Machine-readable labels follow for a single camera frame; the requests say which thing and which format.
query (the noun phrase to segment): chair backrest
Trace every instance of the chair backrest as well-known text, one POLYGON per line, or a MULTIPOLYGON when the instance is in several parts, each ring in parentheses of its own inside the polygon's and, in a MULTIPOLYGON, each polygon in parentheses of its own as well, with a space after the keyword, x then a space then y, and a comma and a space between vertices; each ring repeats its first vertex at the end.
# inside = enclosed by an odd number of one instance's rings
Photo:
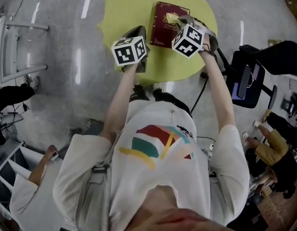
POLYGON ((239 49, 259 61, 272 75, 297 75, 297 43, 293 41, 284 41, 263 50, 250 45, 239 49))

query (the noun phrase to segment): hand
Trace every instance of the hand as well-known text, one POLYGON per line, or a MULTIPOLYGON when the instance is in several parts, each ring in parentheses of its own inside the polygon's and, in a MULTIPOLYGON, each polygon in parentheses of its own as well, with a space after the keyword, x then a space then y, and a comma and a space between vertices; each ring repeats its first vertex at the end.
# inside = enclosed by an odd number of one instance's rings
POLYGON ((57 148, 54 145, 50 145, 44 155, 44 158, 49 161, 55 153, 58 153, 57 148))
POLYGON ((204 35, 203 49, 210 51, 210 37, 207 33, 204 35))
POLYGON ((138 67, 138 64, 139 63, 127 65, 126 68, 125 68, 125 70, 124 70, 124 72, 126 73, 126 72, 129 72, 129 71, 133 71, 135 73, 136 72, 136 69, 138 67))

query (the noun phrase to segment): gray floor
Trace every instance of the gray floor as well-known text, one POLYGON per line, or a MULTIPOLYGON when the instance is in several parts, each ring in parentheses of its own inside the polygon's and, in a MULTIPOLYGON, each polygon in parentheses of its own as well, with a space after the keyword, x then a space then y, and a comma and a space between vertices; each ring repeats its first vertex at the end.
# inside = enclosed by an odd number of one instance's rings
MULTIPOLYGON (((18 48, 18 68, 46 63, 48 69, 39 73, 37 94, 25 103, 30 110, 24 120, 15 124, 18 140, 35 148, 50 144, 61 147, 67 140, 65 132, 83 127, 86 118, 103 120, 118 86, 120 74, 113 70, 114 61, 102 44, 102 33, 96 28, 103 19, 104 1, 91 0, 87 17, 81 19, 85 0, 23 0, 15 20, 50 26, 50 31, 22 29, 18 48)), ((244 21, 244 44, 266 48, 267 39, 297 42, 297 22, 284 0, 207 0, 218 23, 219 43, 228 60, 240 43, 240 22, 244 21)), ((16 13, 21 0, 0 0, 5 13, 16 13)), ((274 111, 280 110, 284 95, 290 96, 289 79, 265 76, 265 84, 279 88, 274 111)), ((202 88, 199 73, 175 82, 172 93, 190 108, 202 88)), ((262 93, 255 109, 236 106, 235 115, 240 133, 252 129, 268 106, 269 98, 262 93)), ((218 127, 209 84, 193 113, 199 136, 216 138, 218 127)), ((206 144, 210 141, 199 141, 206 144)))

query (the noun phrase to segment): person in white shirt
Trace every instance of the person in white shirt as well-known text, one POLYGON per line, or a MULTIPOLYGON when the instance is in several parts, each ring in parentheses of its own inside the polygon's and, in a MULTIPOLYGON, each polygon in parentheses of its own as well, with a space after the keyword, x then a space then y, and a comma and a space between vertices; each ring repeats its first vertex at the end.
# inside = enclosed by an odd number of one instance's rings
POLYGON ((10 212, 23 231, 58 231, 64 222, 52 198, 53 184, 62 164, 59 158, 50 161, 57 152, 54 145, 49 146, 28 179, 16 175, 10 212))
MULTIPOLYGON (((205 36, 206 50, 209 43, 205 36)), ((200 55, 220 130, 210 161, 196 143, 197 129, 185 104, 162 90, 154 92, 154 103, 143 95, 135 100, 134 93, 129 103, 137 68, 131 65, 110 104, 103 131, 94 137, 75 135, 64 158, 53 195, 71 222, 80 191, 77 181, 114 145, 109 230, 228 230, 220 224, 227 225, 243 210, 249 170, 224 78, 212 55, 200 55), (209 168, 215 177, 210 178, 209 168)))

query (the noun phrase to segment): book cover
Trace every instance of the book cover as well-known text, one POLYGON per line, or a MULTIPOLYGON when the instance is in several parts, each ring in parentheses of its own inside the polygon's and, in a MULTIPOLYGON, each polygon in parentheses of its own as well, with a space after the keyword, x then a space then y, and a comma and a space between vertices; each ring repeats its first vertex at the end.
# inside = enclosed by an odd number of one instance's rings
POLYGON ((166 18, 167 13, 182 16, 190 14, 190 10, 174 4, 158 2, 156 4, 152 34, 150 38, 151 45, 166 48, 172 47, 171 42, 177 35, 177 31, 175 24, 168 23, 168 20, 166 18))

